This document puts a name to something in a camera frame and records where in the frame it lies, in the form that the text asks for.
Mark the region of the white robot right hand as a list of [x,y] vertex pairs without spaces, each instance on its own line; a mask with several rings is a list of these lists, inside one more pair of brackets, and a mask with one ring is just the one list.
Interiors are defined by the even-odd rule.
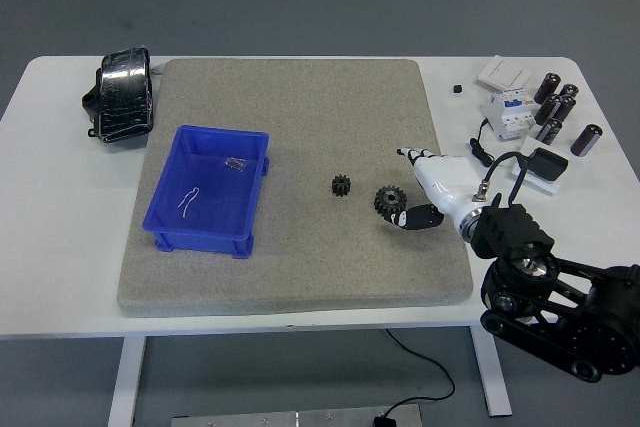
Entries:
[[404,230],[436,227],[449,216],[459,236],[470,241],[487,205],[489,186],[477,175],[471,161],[460,156],[436,155],[427,149],[400,148],[397,153],[411,163],[429,202],[408,208],[401,189],[385,186],[374,197],[376,212]]

